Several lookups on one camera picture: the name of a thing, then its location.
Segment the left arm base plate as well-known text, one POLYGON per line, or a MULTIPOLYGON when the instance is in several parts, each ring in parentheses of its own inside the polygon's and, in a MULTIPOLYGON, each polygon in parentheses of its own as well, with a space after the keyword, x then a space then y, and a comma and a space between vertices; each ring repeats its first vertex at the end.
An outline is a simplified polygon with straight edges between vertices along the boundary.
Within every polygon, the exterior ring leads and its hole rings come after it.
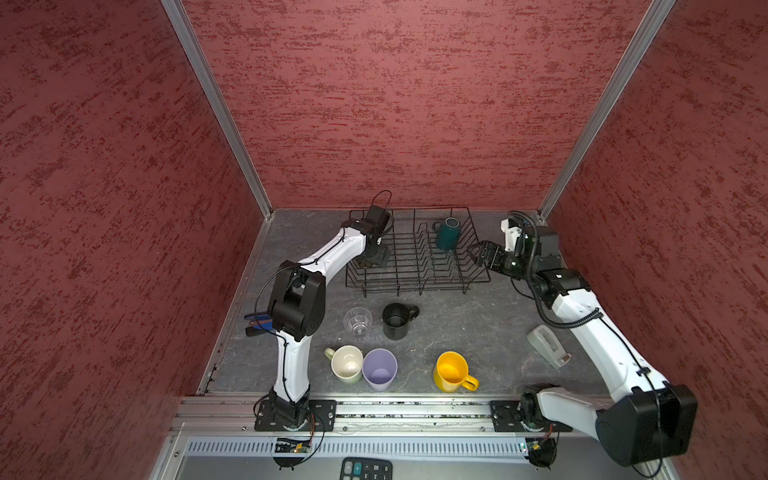
POLYGON ((256 432, 332 431, 336 409, 334 400, 308 400, 292 406, 279 398, 267 399, 255 407, 253 429, 256 432))

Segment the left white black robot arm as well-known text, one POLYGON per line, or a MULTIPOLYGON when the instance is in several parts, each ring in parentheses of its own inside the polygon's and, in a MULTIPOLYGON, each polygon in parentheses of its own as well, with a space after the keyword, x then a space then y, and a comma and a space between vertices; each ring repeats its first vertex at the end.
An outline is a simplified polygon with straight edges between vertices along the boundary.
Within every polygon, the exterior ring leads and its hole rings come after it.
POLYGON ((300 428, 310 415, 309 353, 312 336, 325 317, 327 285, 352 261, 365 267, 387 264, 389 249, 383 237, 391 230, 390 220, 388 204, 373 200, 362 217, 345 220, 325 245, 297 262, 283 262, 273 275, 266 313, 277 339, 278 360, 267 399, 291 429, 300 428))

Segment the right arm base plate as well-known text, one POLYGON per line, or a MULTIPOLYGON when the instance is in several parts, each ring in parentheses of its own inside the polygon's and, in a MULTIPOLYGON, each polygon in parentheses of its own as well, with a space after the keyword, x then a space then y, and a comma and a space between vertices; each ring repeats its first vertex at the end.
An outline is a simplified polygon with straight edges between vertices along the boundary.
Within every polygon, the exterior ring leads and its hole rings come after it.
POLYGON ((545 422, 534 427, 526 426, 522 422, 522 416, 517 400, 493 400, 489 402, 490 417, 496 433, 569 433, 573 429, 570 426, 557 422, 545 422))

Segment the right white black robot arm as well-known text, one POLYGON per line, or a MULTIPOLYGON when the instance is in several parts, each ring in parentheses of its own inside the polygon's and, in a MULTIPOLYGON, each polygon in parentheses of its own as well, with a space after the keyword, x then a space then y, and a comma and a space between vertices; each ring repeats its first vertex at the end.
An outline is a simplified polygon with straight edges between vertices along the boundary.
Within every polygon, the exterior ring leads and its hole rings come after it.
POLYGON ((594 289, 565 267, 559 237, 528 214, 511 211, 501 222, 504 244, 474 245, 473 261, 527 284, 539 317, 569 330, 599 371, 610 399, 601 402, 563 387, 539 384, 524 391, 519 419, 531 431, 564 424, 596 439, 617 464, 636 468, 688 451, 698 409, 695 394, 673 385, 609 318, 594 289))

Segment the dark green mug white inside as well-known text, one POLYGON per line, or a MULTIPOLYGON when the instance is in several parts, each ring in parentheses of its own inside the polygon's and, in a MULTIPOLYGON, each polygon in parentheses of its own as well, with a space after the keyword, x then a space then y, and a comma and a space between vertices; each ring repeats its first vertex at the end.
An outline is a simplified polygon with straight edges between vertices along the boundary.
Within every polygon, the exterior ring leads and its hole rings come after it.
POLYGON ((461 235, 461 222, 455 217, 447 217, 433 223, 433 231, 436 234, 435 245, 443 251, 452 251, 456 248, 461 235))

